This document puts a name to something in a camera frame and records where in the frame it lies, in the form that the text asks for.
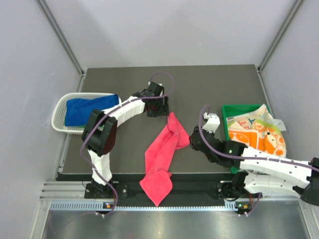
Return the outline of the blue folded towel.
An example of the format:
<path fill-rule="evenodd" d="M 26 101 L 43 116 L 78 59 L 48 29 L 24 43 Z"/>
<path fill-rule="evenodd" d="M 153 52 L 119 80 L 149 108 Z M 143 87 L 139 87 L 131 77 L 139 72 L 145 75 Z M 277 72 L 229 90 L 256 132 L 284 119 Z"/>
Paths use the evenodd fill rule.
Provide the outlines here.
<path fill-rule="evenodd" d="M 65 126 L 84 126 L 93 110 L 112 108 L 120 103 L 119 96 L 112 94 L 95 99 L 75 98 L 66 102 Z"/>

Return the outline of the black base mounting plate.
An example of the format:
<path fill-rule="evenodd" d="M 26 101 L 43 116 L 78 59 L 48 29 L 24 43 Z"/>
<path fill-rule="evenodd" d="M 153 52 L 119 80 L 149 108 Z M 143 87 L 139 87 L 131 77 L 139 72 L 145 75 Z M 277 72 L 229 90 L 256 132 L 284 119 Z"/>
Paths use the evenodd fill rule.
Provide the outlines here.
<path fill-rule="evenodd" d="M 177 195 L 199 195 L 201 193 L 208 195 L 213 199 L 234 198 L 237 199 L 245 195 L 243 188 L 234 186 L 231 182 L 213 182 L 213 181 L 120 181 L 111 182 L 112 187 L 118 193 L 118 199 L 128 200 L 142 196 L 151 201 L 162 201 L 170 194 Z"/>

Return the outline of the white perforated basket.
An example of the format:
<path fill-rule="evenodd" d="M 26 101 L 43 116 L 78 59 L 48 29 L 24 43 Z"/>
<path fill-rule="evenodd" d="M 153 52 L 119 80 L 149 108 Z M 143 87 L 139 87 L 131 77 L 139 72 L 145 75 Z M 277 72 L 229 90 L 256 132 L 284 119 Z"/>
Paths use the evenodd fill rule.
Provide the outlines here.
<path fill-rule="evenodd" d="M 98 97 L 103 97 L 103 96 L 109 96 L 112 95 L 113 93 L 69 93 L 64 95 L 60 100 L 58 101 L 54 112 L 53 116 L 51 119 L 51 125 L 52 127 L 59 132 L 64 132 L 68 134 L 82 134 L 83 130 L 68 130 L 67 128 L 64 127 L 65 123 L 65 115 L 66 115 L 66 102 L 71 99 L 75 98 L 81 98 L 81 99 L 95 99 Z"/>

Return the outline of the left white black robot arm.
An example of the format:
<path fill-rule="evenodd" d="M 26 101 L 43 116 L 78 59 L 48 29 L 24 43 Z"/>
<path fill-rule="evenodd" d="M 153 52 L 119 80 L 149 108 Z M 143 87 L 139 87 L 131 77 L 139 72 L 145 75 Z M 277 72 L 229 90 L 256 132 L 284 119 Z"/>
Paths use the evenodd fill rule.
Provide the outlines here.
<path fill-rule="evenodd" d="M 110 152 L 116 142 L 117 128 L 134 116 L 147 113 L 148 117 L 168 115 L 168 96 L 162 84 L 149 82 L 148 88 L 132 94 L 127 100 L 105 110 L 91 112 L 82 133 L 83 146 L 92 163 L 92 183 L 101 197 L 113 191 Z"/>

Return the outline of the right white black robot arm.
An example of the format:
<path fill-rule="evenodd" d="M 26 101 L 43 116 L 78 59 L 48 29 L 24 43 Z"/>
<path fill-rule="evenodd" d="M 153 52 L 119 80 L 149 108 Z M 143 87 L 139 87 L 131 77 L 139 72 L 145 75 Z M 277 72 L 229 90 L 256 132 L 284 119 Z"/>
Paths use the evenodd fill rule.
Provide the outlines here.
<path fill-rule="evenodd" d="M 213 132 L 195 126 L 190 146 L 202 152 L 208 161 L 226 168 L 236 168 L 232 189 L 236 196 L 248 193 L 274 193 L 297 197 L 319 204 L 319 160 L 298 161 L 274 156 L 243 143 L 215 138 Z"/>

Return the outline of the orange white patterned towel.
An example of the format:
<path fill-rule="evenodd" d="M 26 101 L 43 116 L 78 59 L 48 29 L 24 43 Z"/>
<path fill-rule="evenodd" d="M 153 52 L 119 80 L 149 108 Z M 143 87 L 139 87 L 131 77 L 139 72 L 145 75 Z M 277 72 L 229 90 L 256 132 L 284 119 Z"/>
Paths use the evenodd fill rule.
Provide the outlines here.
<path fill-rule="evenodd" d="M 282 134 L 286 130 L 285 124 L 273 118 L 265 104 L 223 105 L 222 115 L 227 139 L 286 157 L 287 147 Z"/>

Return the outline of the green plastic tray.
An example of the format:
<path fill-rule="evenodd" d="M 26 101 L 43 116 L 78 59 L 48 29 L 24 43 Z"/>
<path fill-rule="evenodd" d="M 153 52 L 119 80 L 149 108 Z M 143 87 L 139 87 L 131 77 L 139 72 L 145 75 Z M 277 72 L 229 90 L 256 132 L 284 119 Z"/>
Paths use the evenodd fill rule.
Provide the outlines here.
<path fill-rule="evenodd" d="M 262 123 L 255 123 L 255 120 L 266 122 L 272 118 L 265 104 L 223 105 L 222 115 L 227 139 L 266 153 L 273 152 L 266 127 Z"/>

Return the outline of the pink microfiber towel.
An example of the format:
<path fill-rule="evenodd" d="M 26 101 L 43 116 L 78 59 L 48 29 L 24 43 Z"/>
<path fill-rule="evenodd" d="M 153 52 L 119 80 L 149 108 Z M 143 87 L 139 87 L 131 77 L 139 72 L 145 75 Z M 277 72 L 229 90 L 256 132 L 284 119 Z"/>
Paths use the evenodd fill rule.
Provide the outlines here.
<path fill-rule="evenodd" d="M 169 167 L 176 150 L 189 145 L 189 135 L 171 112 L 167 124 L 145 152 L 145 177 L 140 181 L 167 182 L 171 180 Z M 157 207 L 162 201 L 154 201 Z"/>

